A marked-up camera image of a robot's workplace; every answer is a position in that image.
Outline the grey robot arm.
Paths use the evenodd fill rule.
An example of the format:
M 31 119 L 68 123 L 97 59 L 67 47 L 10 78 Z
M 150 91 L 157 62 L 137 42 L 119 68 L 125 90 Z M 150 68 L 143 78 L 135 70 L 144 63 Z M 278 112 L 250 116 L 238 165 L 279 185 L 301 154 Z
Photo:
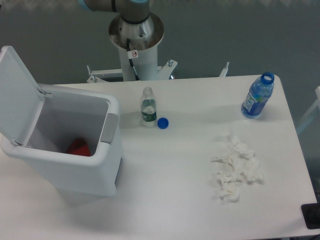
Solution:
M 129 24 L 140 24 L 150 16 L 149 0 L 79 0 L 86 10 L 119 13 Z

